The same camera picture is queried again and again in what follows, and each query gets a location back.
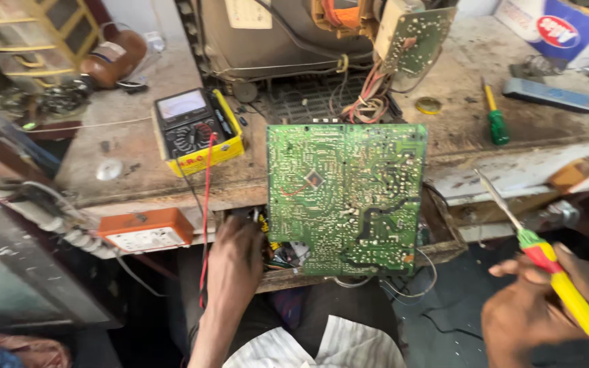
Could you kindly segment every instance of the printed circuit board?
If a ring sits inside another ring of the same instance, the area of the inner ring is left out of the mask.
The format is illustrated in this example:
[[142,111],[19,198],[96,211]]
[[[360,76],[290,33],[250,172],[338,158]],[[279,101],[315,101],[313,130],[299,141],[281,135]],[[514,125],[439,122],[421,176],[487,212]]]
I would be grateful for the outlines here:
[[413,124],[268,126],[270,240],[311,248],[306,274],[406,274],[427,134]]

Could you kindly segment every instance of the orange extension board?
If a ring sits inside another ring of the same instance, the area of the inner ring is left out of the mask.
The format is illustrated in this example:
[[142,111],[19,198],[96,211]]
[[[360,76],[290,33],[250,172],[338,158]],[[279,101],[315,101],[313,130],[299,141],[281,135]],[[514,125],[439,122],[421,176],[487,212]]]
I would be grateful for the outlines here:
[[103,217],[97,235],[126,253],[192,244],[192,224],[178,208]]

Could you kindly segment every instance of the hand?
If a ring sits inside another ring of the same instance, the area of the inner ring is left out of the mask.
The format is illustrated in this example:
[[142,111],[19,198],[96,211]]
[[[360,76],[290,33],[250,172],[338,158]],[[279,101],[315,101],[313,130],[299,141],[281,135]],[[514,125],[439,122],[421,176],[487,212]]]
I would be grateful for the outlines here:
[[[558,262],[589,302],[589,263],[578,259],[563,244],[554,245]],[[490,349],[522,354],[540,344],[585,339],[587,335],[564,308],[551,287],[551,277],[526,256],[490,268],[496,277],[517,280],[491,297],[481,313],[484,339]]]
[[260,283],[264,241],[258,224],[235,216],[219,228],[208,256],[207,310],[240,319]]
[[231,216],[208,255],[208,305],[199,321],[188,368],[219,368],[262,276],[265,235],[255,223]]

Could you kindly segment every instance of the white shirt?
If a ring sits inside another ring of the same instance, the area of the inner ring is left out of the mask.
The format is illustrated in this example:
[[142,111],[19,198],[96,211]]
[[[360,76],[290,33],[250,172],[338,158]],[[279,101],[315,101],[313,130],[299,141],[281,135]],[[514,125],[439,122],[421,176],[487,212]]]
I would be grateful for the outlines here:
[[381,330],[329,316],[313,359],[283,328],[249,341],[223,368],[406,368],[397,344]]

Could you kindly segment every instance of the screwdriver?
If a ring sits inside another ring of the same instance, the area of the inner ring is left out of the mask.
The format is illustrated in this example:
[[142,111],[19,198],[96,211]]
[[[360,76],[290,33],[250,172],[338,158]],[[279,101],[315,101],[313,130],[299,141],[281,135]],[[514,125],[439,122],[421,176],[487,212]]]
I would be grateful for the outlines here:
[[495,203],[506,213],[517,229],[519,247],[521,247],[522,251],[529,256],[535,265],[551,275],[552,288],[563,303],[565,303],[568,311],[574,315],[580,327],[589,336],[589,304],[578,292],[574,283],[569,279],[568,274],[560,266],[560,263],[558,263],[554,248],[546,240],[540,238],[533,230],[525,229],[515,215],[512,214],[508,208],[508,204],[499,192],[497,192],[492,182],[479,169],[474,169],[474,171],[480,176],[481,184],[492,195]]
[[487,114],[487,120],[490,121],[490,138],[495,145],[504,145],[508,143],[508,128],[506,122],[503,121],[501,111],[497,109],[495,97],[492,95],[492,88],[487,83],[486,78],[481,76],[483,82],[483,89],[486,91],[487,104],[490,106],[490,113]]

